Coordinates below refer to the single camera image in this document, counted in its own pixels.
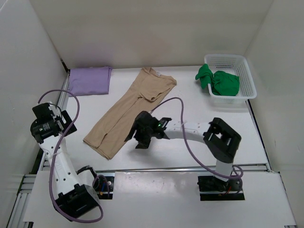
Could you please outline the beige t-shirt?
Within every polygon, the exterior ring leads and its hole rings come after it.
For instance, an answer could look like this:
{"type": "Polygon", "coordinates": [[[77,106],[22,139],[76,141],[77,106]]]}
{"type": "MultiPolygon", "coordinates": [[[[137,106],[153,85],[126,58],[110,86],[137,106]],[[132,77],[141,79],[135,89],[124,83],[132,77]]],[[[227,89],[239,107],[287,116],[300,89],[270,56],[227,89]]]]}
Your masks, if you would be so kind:
{"type": "Polygon", "coordinates": [[[125,145],[136,116],[155,108],[176,85],[172,76],[143,67],[127,92],[93,126],[83,142],[112,159],[125,145]]]}

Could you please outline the purple t-shirt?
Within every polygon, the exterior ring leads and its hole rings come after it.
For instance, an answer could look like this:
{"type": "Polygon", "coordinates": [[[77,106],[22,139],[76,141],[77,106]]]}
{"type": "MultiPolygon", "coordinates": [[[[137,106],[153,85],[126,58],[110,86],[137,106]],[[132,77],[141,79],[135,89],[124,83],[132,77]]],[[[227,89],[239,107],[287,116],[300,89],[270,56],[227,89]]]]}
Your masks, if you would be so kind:
{"type": "Polygon", "coordinates": [[[108,94],[111,74],[108,66],[71,69],[68,91],[75,96],[108,94]]]}

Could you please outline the green t-shirt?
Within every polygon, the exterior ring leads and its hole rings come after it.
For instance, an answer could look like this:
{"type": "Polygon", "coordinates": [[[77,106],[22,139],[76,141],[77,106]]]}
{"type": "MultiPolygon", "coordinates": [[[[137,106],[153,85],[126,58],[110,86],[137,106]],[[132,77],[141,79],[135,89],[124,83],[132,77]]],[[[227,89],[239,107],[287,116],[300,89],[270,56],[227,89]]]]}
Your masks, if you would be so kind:
{"type": "Polygon", "coordinates": [[[236,96],[239,93],[240,81],[238,76],[224,71],[212,73],[208,64],[200,67],[195,80],[200,81],[202,89],[210,85],[214,95],[236,96]]]}

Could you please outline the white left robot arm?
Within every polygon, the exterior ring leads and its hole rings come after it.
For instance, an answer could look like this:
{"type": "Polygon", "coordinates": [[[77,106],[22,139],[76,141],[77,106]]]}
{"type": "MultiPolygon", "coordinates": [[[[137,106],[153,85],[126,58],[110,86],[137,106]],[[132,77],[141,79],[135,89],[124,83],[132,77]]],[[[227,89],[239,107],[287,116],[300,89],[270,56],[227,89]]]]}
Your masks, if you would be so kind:
{"type": "Polygon", "coordinates": [[[61,137],[66,129],[69,130],[68,134],[76,131],[67,111],[62,111],[51,102],[39,104],[32,111],[36,119],[31,124],[31,134],[53,166],[53,206],[69,221],[78,221],[79,217],[98,207],[99,199],[95,189],[100,179],[89,166],[80,173],[73,167],[66,140],[61,137]]]}

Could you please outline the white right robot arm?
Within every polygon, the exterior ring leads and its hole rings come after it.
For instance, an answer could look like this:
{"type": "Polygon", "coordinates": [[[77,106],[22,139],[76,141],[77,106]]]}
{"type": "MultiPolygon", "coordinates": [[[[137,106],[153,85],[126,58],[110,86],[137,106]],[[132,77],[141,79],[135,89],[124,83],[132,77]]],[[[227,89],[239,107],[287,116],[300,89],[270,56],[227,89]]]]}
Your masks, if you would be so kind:
{"type": "Polygon", "coordinates": [[[185,123],[182,120],[173,121],[169,117],[158,120],[149,112],[142,111],[136,116],[125,141],[132,138],[138,142],[137,149],[149,148],[152,138],[203,143],[216,159],[214,171],[204,165],[193,152],[190,155],[201,167],[213,174],[211,189],[221,191],[230,185],[231,180],[242,181],[243,171],[236,172],[238,166],[234,164],[241,136],[220,118],[215,117],[209,123],[185,123]]]}

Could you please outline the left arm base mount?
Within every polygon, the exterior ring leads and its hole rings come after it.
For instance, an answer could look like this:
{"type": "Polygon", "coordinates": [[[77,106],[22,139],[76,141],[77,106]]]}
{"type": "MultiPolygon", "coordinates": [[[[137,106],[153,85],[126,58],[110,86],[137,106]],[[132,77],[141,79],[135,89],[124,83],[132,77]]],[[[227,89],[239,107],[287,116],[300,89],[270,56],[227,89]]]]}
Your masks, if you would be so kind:
{"type": "Polygon", "coordinates": [[[98,179],[94,182],[94,189],[100,200],[112,200],[114,194],[115,173],[97,173],[98,179]]]}

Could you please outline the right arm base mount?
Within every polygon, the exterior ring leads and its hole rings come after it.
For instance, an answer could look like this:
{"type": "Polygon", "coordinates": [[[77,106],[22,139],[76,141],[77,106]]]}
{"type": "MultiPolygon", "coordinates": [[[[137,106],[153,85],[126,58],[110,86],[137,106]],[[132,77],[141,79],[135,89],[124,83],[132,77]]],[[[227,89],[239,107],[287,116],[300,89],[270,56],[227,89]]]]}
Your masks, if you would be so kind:
{"type": "Polygon", "coordinates": [[[242,180],[223,181],[214,176],[198,176],[200,201],[245,200],[242,180]]]}

